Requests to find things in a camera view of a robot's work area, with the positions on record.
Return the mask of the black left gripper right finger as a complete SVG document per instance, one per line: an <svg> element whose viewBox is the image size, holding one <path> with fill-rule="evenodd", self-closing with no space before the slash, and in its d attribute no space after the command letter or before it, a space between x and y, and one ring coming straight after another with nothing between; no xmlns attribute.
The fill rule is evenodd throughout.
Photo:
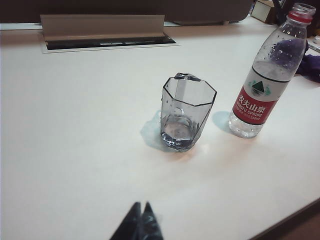
<svg viewBox="0 0 320 240"><path fill-rule="evenodd" d="M162 231L151 204L145 204L139 223L140 240L163 240Z"/></svg>

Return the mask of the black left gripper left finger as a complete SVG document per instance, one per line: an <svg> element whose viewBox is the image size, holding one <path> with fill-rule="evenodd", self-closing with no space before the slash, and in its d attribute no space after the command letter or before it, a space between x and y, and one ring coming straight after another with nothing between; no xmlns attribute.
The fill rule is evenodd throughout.
<svg viewBox="0 0 320 240"><path fill-rule="evenodd" d="M140 217L141 203L135 202L111 236L110 240L137 240L139 238Z"/></svg>

